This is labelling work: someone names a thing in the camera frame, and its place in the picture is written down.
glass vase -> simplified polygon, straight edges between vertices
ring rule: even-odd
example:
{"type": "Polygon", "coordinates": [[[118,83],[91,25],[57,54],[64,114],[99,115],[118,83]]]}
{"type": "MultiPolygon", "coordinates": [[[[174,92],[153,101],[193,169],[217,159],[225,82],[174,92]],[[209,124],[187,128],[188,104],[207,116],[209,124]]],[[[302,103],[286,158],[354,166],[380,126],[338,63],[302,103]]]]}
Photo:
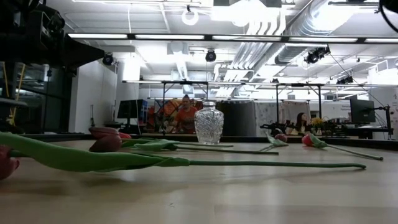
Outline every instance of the glass vase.
{"type": "Polygon", "coordinates": [[[204,101],[203,109],[195,113],[195,129],[200,144],[218,144],[223,133],[224,113],[214,102],[204,101]]]}

fluorescent light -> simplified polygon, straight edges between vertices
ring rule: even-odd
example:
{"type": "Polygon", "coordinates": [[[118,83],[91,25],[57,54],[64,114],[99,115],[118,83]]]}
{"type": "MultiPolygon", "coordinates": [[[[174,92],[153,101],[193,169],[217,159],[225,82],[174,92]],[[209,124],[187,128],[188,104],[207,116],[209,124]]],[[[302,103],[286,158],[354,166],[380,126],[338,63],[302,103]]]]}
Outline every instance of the fluorescent light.
{"type": "MultiPolygon", "coordinates": [[[[159,2],[165,2],[164,0],[72,0],[73,2],[88,2],[88,3],[103,3],[103,4],[158,4],[159,2]]],[[[191,6],[200,6],[197,2],[190,2],[190,1],[167,1],[167,4],[173,5],[187,5],[190,4],[191,6]]]]}
{"type": "Polygon", "coordinates": [[[74,39],[127,39],[127,34],[68,34],[74,39]]]}
{"type": "Polygon", "coordinates": [[[162,83],[162,81],[123,81],[125,83],[148,83],[148,84],[155,84],[155,83],[162,83]]]}
{"type": "Polygon", "coordinates": [[[246,85],[276,86],[276,83],[246,83],[246,85]]]}
{"type": "Polygon", "coordinates": [[[365,43],[398,43],[398,38],[367,38],[365,43]]]}
{"type": "Polygon", "coordinates": [[[209,85],[242,85],[240,82],[208,82],[209,85]]]}
{"type": "Polygon", "coordinates": [[[336,42],[336,43],[353,43],[358,38],[339,38],[339,37],[291,37],[289,41],[297,42],[336,42]]]}
{"type": "Polygon", "coordinates": [[[327,44],[300,44],[300,43],[286,43],[286,47],[327,47],[327,44]]]}
{"type": "Polygon", "coordinates": [[[154,40],[203,40],[204,35],[174,35],[174,34],[137,34],[136,39],[154,39],[154,40]]]}
{"type": "Polygon", "coordinates": [[[246,41],[280,41],[280,37],[245,36],[245,35],[214,35],[213,40],[246,40],[246,41]]]}

ventilation pipe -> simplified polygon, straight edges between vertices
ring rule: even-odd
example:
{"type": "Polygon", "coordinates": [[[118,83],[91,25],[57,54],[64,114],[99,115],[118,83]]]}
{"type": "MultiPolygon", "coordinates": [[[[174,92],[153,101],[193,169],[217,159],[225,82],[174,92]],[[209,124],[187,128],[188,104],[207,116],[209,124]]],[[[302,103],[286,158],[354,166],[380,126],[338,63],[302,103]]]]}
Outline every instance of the ventilation pipe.
{"type": "MultiPolygon", "coordinates": [[[[314,0],[288,27],[283,35],[289,36],[328,36],[343,25],[353,15],[351,7],[329,6],[330,0],[314,0]]],[[[272,44],[262,60],[254,68],[255,73],[264,79],[273,77],[287,65],[308,50],[308,47],[272,44]]]]}

ceiling light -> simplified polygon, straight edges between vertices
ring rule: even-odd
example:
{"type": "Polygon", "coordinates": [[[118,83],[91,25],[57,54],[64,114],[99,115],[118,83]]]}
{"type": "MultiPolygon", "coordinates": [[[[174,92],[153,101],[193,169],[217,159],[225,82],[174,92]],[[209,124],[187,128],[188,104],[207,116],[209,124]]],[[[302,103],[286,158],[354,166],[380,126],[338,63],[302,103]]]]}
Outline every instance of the ceiling light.
{"type": "Polygon", "coordinates": [[[327,44],[286,43],[286,47],[327,47],[327,44]]]}
{"type": "Polygon", "coordinates": [[[261,85],[261,86],[275,86],[276,83],[245,83],[246,85],[261,85]]]}
{"type": "Polygon", "coordinates": [[[340,38],[340,37],[291,37],[289,42],[335,42],[335,43],[353,43],[358,38],[340,38]]]}
{"type": "Polygon", "coordinates": [[[240,82],[208,82],[209,85],[242,85],[240,82]]]}
{"type": "Polygon", "coordinates": [[[137,34],[136,39],[151,40],[203,40],[204,35],[137,34]]]}
{"type": "Polygon", "coordinates": [[[127,34],[68,34],[73,39],[127,39],[127,34]]]}
{"type": "Polygon", "coordinates": [[[202,6],[200,2],[191,2],[191,1],[171,1],[171,0],[72,0],[73,2],[87,2],[87,3],[102,3],[102,4],[158,4],[159,2],[164,2],[164,4],[173,4],[173,5],[187,5],[191,6],[202,6]]]}
{"type": "Polygon", "coordinates": [[[123,81],[124,83],[148,83],[148,84],[156,84],[156,83],[162,83],[162,81],[123,81]]]}
{"type": "Polygon", "coordinates": [[[189,5],[187,5],[187,10],[185,10],[181,15],[181,20],[184,24],[188,26],[193,26],[199,21],[199,13],[194,9],[190,9],[189,5]],[[187,19],[187,14],[189,12],[193,13],[193,17],[191,19],[187,19]]]}
{"type": "Polygon", "coordinates": [[[245,35],[214,35],[213,40],[242,40],[278,42],[280,37],[245,36],[245,35]]]}
{"type": "Polygon", "coordinates": [[[398,38],[367,38],[365,43],[398,43],[398,38]]]}

monitor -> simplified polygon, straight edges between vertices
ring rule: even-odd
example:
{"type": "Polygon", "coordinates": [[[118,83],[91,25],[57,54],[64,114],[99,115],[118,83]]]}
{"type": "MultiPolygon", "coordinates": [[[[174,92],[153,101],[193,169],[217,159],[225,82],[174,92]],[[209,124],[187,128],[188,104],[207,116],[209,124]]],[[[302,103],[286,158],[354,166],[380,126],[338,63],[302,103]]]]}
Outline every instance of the monitor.
{"type": "Polygon", "coordinates": [[[363,124],[376,122],[373,101],[350,99],[349,104],[351,106],[352,123],[363,124]]]}
{"type": "Polygon", "coordinates": [[[121,100],[118,111],[119,119],[138,118],[138,113],[141,112],[142,100],[121,100]]]}

